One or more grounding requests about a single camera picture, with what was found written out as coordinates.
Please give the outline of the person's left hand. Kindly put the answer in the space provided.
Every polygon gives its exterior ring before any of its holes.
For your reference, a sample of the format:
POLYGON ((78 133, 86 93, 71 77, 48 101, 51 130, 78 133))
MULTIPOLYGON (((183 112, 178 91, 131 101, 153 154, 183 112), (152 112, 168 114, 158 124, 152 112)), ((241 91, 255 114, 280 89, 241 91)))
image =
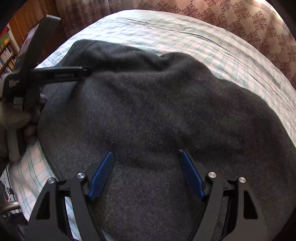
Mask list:
POLYGON ((27 145, 32 145, 37 139, 37 125, 41 115, 41 109, 46 104, 47 97, 42 92, 37 100, 37 105, 32 113, 22 112, 14 108, 5 99, 1 100, 1 161, 7 161, 13 154, 8 148, 6 140, 7 131, 23 129, 23 135, 27 145))

